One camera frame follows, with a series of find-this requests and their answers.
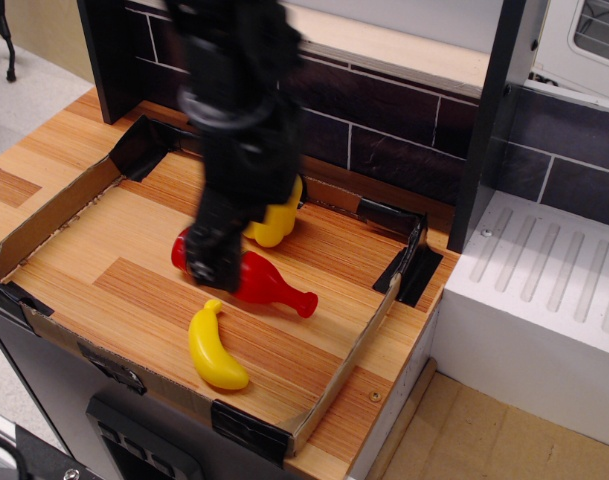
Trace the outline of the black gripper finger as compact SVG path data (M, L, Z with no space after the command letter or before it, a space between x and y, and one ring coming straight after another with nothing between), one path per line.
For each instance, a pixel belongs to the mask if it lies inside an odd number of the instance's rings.
M234 293L239 289L244 226L239 221L209 220L203 239L203 283Z
M206 187L185 237L186 266L195 280L239 280L241 236L248 217L231 197Z

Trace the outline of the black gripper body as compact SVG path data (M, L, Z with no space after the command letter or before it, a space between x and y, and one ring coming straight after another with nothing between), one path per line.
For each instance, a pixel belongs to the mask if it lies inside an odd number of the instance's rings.
M246 128L202 126L204 186L198 220L261 222L286 203L300 168L301 110L277 99L267 117Z

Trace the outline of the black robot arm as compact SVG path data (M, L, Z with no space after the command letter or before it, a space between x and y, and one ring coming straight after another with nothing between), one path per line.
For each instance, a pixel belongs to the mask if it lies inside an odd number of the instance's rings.
M299 65L301 36L277 1L169 1L188 82L178 104L201 135L204 186L185 238L186 267L233 293L242 233L284 204L300 168L300 108L278 88Z

